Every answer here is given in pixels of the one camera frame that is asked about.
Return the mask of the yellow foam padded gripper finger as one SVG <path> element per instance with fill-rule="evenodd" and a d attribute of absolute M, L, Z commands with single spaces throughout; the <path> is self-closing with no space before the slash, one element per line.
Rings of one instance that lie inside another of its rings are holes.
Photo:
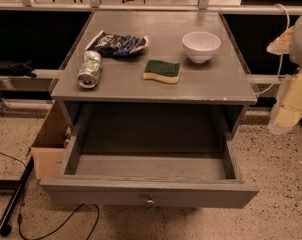
<path fill-rule="evenodd" d="M 281 81 L 276 104 L 270 113 L 268 130 L 275 135 L 291 131 L 302 118 L 302 69 Z"/>

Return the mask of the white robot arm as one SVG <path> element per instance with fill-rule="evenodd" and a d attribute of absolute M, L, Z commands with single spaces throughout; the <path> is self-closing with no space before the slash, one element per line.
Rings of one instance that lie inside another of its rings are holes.
<path fill-rule="evenodd" d="M 268 45 L 267 51 L 275 55 L 288 54 L 290 61 L 298 66 L 296 74 L 281 81 L 270 114 L 269 131 L 281 135 L 291 131 L 302 118 L 302 15 Z"/>

